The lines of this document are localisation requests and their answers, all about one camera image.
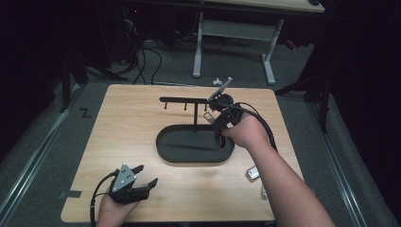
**hand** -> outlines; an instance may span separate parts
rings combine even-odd
[[[130,212],[139,204],[139,201],[129,204],[119,204],[113,201],[109,195],[104,195],[101,200],[96,227],[121,226]]]
[[[222,135],[231,137],[234,142],[247,150],[253,146],[270,146],[269,137],[265,128],[249,113],[243,113],[241,121],[230,129],[224,129]]]

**table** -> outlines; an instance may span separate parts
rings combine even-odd
[[[232,156],[216,164],[173,164],[162,159],[155,140],[160,130],[174,124],[193,124],[193,108],[181,103],[159,101],[160,96],[209,97],[217,88],[112,85],[109,87],[71,190],[79,198],[67,198],[61,213],[65,222],[89,222],[90,199],[103,177],[122,164],[144,165],[133,187],[159,178],[128,217],[128,222],[187,222],[272,220],[269,201],[262,198],[260,180],[251,183],[245,176],[253,160],[235,146]],[[227,88],[234,101],[252,104],[267,120],[283,158],[302,177],[288,131],[274,92],[269,89]],[[199,110],[199,124],[208,124]],[[111,180],[100,187],[106,191]],[[100,199],[96,202],[96,211]]]
[[[321,4],[319,4],[318,6],[313,6],[308,3],[307,0],[206,0],[202,1],[201,3],[204,4],[205,2],[268,9],[296,10],[301,12],[324,12],[324,7]],[[270,45],[266,49],[266,54],[262,54],[261,58],[263,66],[265,68],[265,74],[268,80],[268,84],[274,85],[275,78],[271,69],[270,58],[276,45],[277,39],[280,35],[283,23],[284,19],[282,18],[278,19],[278,22],[275,26],[262,26],[216,20],[203,20],[203,12],[201,12],[198,24],[198,41],[197,50],[195,52],[194,71],[192,74],[193,77],[198,78],[201,76],[202,36],[212,35],[269,42]]]

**forearm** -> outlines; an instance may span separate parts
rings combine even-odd
[[[304,181],[267,143],[249,148],[280,226],[334,226]]]

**person's right arm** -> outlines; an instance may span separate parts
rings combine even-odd
[[[312,190],[274,150],[262,124],[248,113],[224,136],[252,156],[280,226],[335,226]]]

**person's right hand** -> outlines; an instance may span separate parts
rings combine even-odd
[[[234,142],[247,150],[254,146],[270,146],[265,128],[249,113],[243,113],[241,121],[232,128],[224,129],[222,135],[231,137]]]

